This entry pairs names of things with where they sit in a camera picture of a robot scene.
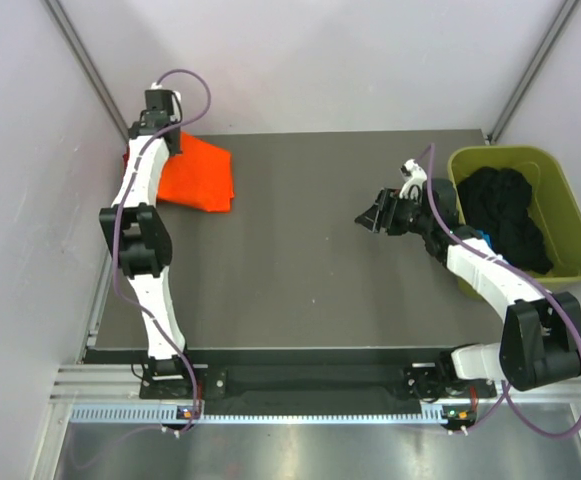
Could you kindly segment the orange t shirt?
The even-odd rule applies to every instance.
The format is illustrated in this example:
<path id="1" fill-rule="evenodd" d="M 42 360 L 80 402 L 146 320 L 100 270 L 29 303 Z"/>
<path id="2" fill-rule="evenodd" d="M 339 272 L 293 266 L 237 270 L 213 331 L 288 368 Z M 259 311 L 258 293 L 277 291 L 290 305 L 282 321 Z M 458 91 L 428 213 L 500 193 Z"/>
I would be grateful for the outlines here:
<path id="1" fill-rule="evenodd" d="M 229 213 L 235 196 L 231 153 L 185 132 L 180 141 L 182 152 L 167 160 L 157 199 L 209 213 Z"/>

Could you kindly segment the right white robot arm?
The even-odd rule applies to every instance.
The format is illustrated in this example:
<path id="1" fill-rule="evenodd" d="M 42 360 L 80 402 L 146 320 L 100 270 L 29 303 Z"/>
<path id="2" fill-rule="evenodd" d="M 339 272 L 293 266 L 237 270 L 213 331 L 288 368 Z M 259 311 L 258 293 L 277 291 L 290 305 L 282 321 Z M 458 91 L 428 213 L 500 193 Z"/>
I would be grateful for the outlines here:
<path id="1" fill-rule="evenodd" d="M 457 396 L 473 380 L 505 381 L 528 391 L 581 376 L 581 308 L 568 292 L 542 293 L 502 266 L 485 238 L 461 223 L 451 181 L 382 189 L 356 224 L 389 236 L 416 234 L 426 251 L 467 283 L 499 316 L 502 337 L 442 354 L 437 384 Z"/>

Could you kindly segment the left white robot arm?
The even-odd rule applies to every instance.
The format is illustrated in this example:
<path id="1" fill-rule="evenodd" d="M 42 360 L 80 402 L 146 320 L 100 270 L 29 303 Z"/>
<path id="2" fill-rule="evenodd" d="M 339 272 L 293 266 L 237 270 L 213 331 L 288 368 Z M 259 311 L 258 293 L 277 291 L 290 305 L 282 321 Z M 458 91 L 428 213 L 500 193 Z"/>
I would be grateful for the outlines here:
<path id="1" fill-rule="evenodd" d="M 148 340 L 143 355 L 140 396 L 147 399 L 198 398 L 197 374 L 186 356 L 186 339 L 174 312 L 169 273 L 173 245 L 156 208 L 167 161 L 181 152 L 180 94 L 154 84 L 145 108 L 129 129 L 122 184 L 99 223 L 115 268 L 134 292 L 121 298 L 135 306 Z"/>

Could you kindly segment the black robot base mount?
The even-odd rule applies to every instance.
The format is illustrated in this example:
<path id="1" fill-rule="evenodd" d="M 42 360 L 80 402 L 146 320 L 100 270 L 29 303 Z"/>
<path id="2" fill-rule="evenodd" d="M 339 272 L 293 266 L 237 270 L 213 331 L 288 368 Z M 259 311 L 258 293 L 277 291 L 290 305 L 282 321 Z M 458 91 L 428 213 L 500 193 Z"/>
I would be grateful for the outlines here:
<path id="1" fill-rule="evenodd" d="M 492 399 L 485 380 L 447 382 L 437 347 L 192 349 L 197 383 L 158 386 L 146 353 L 131 359 L 147 399 L 188 400 L 198 394 L 207 415 L 318 416 L 414 414 L 421 403 Z"/>

